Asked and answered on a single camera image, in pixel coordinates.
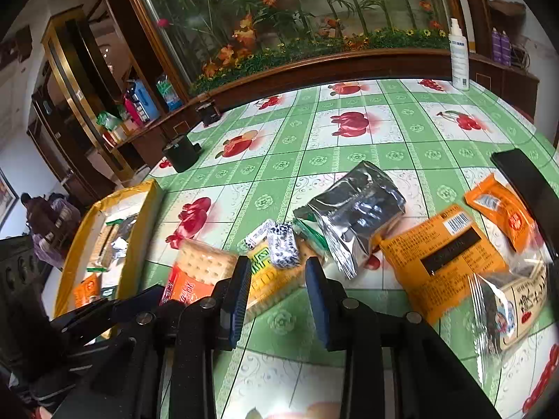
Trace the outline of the orange cracker pack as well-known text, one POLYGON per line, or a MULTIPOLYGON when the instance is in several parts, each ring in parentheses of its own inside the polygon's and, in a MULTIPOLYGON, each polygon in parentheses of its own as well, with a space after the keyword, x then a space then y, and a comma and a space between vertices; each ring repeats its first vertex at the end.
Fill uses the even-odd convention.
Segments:
POLYGON ((215 285, 229 278, 238 256, 192 239, 183 240, 169 273, 160 304, 175 300, 192 304, 209 297, 215 285))

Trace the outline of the green yellow cracker pack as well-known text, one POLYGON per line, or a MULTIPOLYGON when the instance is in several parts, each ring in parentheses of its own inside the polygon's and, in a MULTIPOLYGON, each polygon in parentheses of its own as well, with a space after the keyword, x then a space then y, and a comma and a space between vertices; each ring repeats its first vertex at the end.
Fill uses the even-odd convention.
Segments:
POLYGON ((305 238, 294 235, 294 243, 298 249, 298 265, 280 267, 273 264, 267 236, 276 225, 274 220, 265 220, 242 241, 248 248, 246 256, 251 262, 252 272, 245 314, 247 323, 303 285, 305 264, 309 258, 316 256, 320 262, 324 261, 322 252, 316 252, 305 238))

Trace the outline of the blue white patterned candy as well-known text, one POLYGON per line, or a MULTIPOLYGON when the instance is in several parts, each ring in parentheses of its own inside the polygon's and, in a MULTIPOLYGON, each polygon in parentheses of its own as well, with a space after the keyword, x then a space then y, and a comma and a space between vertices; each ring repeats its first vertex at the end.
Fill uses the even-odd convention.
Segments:
POLYGON ((293 227, 289 223, 265 220, 244 238, 247 248, 254 250, 266 242, 271 265, 280 270, 299 265, 299 251, 293 227))

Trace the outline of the silver foil snack bag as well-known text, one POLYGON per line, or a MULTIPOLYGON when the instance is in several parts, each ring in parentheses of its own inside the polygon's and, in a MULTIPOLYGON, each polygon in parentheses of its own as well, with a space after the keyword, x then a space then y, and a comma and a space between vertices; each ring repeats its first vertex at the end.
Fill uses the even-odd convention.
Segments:
POLYGON ((294 217, 317 225, 339 270, 353 279, 405 212, 406 199, 390 176, 362 161, 294 217))

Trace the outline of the yellow tray box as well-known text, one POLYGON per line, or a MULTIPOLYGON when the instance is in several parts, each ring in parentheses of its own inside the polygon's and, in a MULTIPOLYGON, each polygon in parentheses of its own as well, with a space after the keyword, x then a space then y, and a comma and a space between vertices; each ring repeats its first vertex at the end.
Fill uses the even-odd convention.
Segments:
POLYGON ((102 294, 128 299, 137 293, 163 197, 157 181, 150 179, 91 207, 65 258, 56 318, 102 294))

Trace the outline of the large orange snack packet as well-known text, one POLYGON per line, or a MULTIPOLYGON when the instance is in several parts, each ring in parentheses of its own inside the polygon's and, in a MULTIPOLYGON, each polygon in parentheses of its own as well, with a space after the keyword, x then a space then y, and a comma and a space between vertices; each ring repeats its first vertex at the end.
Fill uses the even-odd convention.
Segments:
POLYGON ((456 204, 383 240, 380 248, 412 309, 430 324, 470 294, 471 277, 507 270, 502 255, 456 204))

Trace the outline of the clear bag printed snack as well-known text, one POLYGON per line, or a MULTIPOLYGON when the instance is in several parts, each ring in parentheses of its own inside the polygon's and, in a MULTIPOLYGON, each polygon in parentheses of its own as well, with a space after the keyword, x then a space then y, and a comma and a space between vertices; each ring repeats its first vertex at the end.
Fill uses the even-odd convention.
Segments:
POLYGON ((547 247, 529 246, 505 271, 469 278, 477 371, 481 381, 500 369, 527 338, 547 304, 547 247))

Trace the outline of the green fruit pattern tablecloth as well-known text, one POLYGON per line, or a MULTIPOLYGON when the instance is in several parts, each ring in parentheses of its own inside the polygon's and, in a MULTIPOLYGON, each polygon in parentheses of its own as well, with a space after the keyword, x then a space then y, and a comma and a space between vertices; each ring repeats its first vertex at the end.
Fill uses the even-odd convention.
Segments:
POLYGON ((551 259, 558 152, 483 88, 360 80, 269 96, 158 162, 147 284, 209 307, 245 262, 245 302, 190 395, 216 418, 533 418, 558 377, 551 259))

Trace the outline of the small orange snack packet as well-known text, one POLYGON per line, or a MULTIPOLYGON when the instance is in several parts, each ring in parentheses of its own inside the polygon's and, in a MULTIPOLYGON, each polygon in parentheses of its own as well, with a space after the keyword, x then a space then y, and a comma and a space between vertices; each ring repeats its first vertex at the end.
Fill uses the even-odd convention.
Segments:
POLYGON ((499 182, 494 173, 466 192, 464 200, 498 227, 515 252, 523 252, 528 247, 535 220, 522 201, 499 182))

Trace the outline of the small black jar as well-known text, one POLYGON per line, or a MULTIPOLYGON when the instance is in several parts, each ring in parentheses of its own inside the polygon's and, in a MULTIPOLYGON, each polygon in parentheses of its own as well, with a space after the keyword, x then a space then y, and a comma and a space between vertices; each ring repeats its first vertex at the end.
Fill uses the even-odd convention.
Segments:
POLYGON ((219 121, 222 116, 214 100, 207 100, 201 103, 196 108, 196 112, 204 127, 219 121))

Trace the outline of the green snack bag on shelf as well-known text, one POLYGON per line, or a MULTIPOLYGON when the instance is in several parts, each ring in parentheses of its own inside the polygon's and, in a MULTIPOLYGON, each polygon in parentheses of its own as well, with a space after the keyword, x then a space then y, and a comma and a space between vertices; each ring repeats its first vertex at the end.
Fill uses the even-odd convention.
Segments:
POLYGON ((182 100, 180 100, 178 93, 176 93, 173 84, 170 83, 166 74, 161 75, 157 79, 156 87, 160 95, 163 97, 163 100, 165 100, 170 112, 183 106, 182 100))

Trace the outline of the black phone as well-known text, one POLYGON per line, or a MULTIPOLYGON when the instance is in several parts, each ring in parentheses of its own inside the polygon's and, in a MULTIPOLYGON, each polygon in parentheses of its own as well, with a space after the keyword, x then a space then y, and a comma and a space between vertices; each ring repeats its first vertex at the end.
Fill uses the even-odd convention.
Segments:
POLYGON ((519 148, 495 152, 492 163, 503 174, 535 219, 553 260, 558 259, 558 196, 540 169, 519 148))

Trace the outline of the blue thermos jug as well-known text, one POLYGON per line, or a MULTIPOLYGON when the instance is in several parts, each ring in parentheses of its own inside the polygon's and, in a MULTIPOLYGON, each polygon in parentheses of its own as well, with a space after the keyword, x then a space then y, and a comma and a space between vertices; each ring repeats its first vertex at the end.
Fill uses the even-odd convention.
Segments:
POLYGON ((143 123, 152 122, 160 117, 159 109, 141 80, 129 80, 127 91, 143 123))

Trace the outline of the flower display glass cabinet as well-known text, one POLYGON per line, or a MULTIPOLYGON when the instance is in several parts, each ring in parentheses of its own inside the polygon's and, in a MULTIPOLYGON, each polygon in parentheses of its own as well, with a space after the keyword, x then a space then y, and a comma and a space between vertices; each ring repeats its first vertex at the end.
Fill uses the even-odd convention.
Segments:
POLYGON ((137 0, 192 96, 296 61, 446 49, 448 0, 137 0))

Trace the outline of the white spray bottle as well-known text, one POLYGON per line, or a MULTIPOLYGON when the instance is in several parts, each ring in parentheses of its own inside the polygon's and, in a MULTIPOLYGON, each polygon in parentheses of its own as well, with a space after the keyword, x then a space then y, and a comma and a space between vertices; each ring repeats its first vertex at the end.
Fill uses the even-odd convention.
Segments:
POLYGON ((456 18, 451 18, 450 22, 448 40, 450 45, 452 84, 458 90, 467 91, 470 87, 468 41, 462 34, 459 21, 456 18))

